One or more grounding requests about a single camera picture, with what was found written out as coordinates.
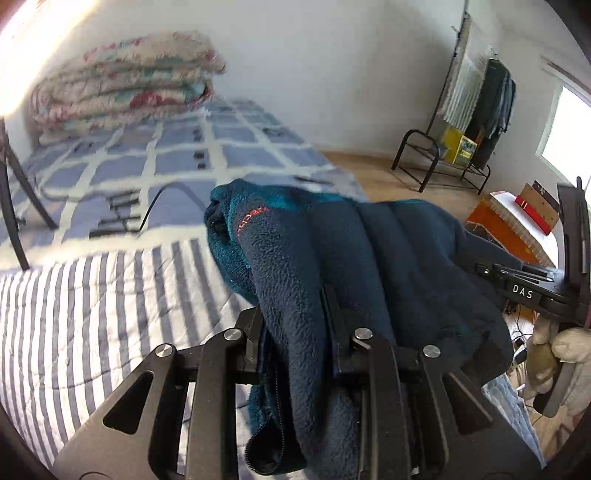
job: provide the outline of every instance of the hanging clothes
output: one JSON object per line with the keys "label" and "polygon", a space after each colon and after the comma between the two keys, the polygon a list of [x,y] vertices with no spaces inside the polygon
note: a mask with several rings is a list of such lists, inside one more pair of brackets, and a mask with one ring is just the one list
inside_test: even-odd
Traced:
{"label": "hanging clothes", "polygon": [[507,132],[515,91],[515,82],[509,70],[499,60],[490,59],[472,120],[466,130],[466,136],[479,144],[472,157],[475,167],[486,166],[499,137]]}
{"label": "hanging clothes", "polygon": [[468,13],[464,13],[456,55],[437,114],[449,125],[466,130],[476,108],[478,94],[492,54],[488,38]]}

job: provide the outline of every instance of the sunlight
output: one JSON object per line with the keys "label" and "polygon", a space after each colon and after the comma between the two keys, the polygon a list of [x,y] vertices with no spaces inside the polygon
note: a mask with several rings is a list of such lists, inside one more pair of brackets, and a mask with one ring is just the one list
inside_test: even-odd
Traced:
{"label": "sunlight", "polygon": [[29,93],[43,65],[98,0],[27,0],[0,33],[0,115]]}
{"label": "sunlight", "polygon": [[568,88],[563,88],[542,156],[573,185],[577,177],[581,177],[585,187],[591,177],[590,131],[591,107]]}

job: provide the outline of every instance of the white wall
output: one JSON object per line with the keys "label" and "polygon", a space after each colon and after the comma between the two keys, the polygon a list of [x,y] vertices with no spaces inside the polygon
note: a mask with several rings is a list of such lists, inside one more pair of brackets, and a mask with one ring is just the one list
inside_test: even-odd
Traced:
{"label": "white wall", "polygon": [[498,16],[512,31],[551,50],[570,64],[589,64],[569,29],[545,0],[492,0]]}
{"label": "white wall", "polygon": [[[542,69],[541,58],[552,60],[588,85],[591,85],[591,66],[575,40],[571,37],[571,42],[566,41],[566,34],[570,33],[556,14],[545,17],[540,26],[546,28],[543,43],[532,35],[524,37],[506,30],[501,44],[501,59],[517,84],[517,95],[511,127],[501,136],[489,162],[492,169],[487,185],[489,191],[506,190],[518,194],[525,183],[537,180],[556,197],[557,183],[567,183],[557,170],[537,155],[544,129],[553,113],[554,95],[562,85],[558,78]],[[560,223],[554,234],[558,240],[559,264],[563,265]]]}
{"label": "white wall", "polygon": [[[463,0],[103,0],[45,70],[96,45],[197,28],[228,60],[220,93],[256,100],[323,147],[391,153],[428,123],[462,9]],[[470,11],[500,44],[489,0]],[[25,156],[23,118],[7,126]]]}

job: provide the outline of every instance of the red box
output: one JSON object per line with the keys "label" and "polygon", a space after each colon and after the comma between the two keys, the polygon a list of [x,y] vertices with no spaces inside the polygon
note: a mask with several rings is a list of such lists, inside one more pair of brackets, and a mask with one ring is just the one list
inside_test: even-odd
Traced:
{"label": "red box", "polygon": [[536,223],[536,225],[542,229],[542,231],[546,235],[550,234],[550,232],[552,231],[552,227],[548,225],[548,223],[546,223],[546,221],[540,216],[540,214],[536,212],[535,209],[529,203],[527,203],[521,195],[517,196],[517,198],[515,199],[515,203],[525,210],[525,212],[531,217],[531,219]]}

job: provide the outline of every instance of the silver screw head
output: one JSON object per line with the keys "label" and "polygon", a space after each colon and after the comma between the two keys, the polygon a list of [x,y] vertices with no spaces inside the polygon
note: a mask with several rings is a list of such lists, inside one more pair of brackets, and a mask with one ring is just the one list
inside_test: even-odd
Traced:
{"label": "silver screw head", "polygon": [[223,333],[223,337],[229,341],[238,340],[241,336],[242,331],[237,328],[229,328]]}
{"label": "silver screw head", "polygon": [[161,358],[169,356],[171,353],[173,353],[173,346],[170,343],[163,343],[156,347],[156,355]]}
{"label": "silver screw head", "polygon": [[355,330],[355,338],[358,340],[369,340],[374,336],[374,333],[368,328],[358,328]]}
{"label": "silver screw head", "polygon": [[426,345],[423,347],[423,355],[429,358],[437,358],[441,355],[441,350],[436,345]]}

